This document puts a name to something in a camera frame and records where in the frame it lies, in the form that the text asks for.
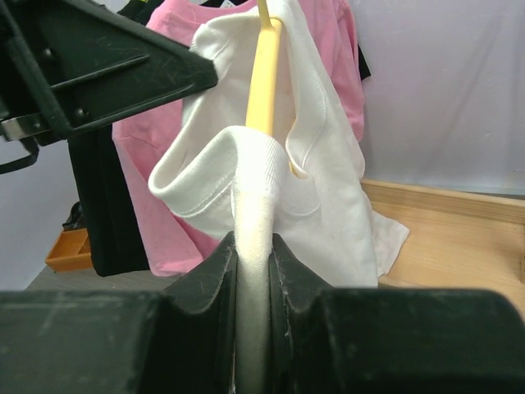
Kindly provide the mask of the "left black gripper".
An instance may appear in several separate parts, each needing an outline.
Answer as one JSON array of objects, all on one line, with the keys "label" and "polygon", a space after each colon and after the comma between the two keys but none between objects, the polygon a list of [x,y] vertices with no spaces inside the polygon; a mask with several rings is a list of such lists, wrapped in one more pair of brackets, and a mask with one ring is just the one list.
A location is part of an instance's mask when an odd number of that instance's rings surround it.
[{"label": "left black gripper", "polygon": [[213,63],[92,1],[1,4],[1,132],[36,163],[39,146],[211,89]]}]

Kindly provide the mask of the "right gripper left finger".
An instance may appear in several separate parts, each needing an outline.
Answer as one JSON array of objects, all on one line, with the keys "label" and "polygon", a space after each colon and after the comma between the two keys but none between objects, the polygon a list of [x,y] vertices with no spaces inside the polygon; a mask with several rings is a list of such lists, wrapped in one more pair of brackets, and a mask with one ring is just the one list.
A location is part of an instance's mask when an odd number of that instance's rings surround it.
[{"label": "right gripper left finger", "polygon": [[230,393],[234,237],[163,291],[1,295],[4,393]]}]

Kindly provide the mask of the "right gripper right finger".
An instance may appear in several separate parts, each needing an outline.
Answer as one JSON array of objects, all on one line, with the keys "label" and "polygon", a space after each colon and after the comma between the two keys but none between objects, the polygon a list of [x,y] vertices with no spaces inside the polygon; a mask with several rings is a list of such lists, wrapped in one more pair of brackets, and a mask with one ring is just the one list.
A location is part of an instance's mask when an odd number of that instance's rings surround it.
[{"label": "right gripper right finger", "polygon": [[523,392],[524,324],[502,295],[335,288],[280,236],[268,262],[275,392]]}]

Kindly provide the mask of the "yellow hanger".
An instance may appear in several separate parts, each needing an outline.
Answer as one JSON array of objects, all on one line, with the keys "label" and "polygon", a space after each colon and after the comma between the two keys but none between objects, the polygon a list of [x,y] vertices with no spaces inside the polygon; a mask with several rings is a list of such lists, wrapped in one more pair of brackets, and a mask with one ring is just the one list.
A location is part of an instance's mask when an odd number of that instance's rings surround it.
[{"label": "yellow hanger", "polygon": [[257,1],[260,30],[253,59],[245,125],[285,147],[284,135],[276,138],[276,97],[280,74],[283,22],[272,17],[267,1]]}]

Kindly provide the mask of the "white t shirt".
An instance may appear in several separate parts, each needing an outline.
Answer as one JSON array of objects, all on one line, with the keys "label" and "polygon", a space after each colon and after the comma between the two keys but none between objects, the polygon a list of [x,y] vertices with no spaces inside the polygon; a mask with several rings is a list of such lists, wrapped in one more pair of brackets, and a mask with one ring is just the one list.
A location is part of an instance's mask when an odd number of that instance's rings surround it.
[{"label": "white t shirt", "polygon": [[148,187],[204,234],[235,235],[235,388],[267,388],[272,237],[328,284],[376,287],[408,229],[372,210],[365,162],[352,126],[296,1],[271,1],[283,32],[274,129],[245,120],[260,29],[258,11],[201,25],[190,49],[214,63],[219,81],[184,101],[182,127],[152,170]]}]

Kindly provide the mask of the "pink t shirt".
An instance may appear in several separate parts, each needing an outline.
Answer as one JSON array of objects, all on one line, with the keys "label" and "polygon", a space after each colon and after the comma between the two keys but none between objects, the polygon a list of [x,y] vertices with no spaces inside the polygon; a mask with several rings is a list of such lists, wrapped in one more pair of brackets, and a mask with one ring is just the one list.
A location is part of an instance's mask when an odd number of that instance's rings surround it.
[{"label": "pink t shirt", "polygon": [[[184,45],[211,19],[255,7],[254,1],[165,1],[153,10],[147,27]],[[362,81],[370,71],[358,46],[354,15],[346,1],[300,3],[309,31],[357,140],[364,132]],[[175,101],[128,117],[114,125],[112,139],[138,221],[148,265],[159,277],[184,274],[217,247],[213,238],[179,218],[148,189],[153,167],[181,127],[182,103]]]}]

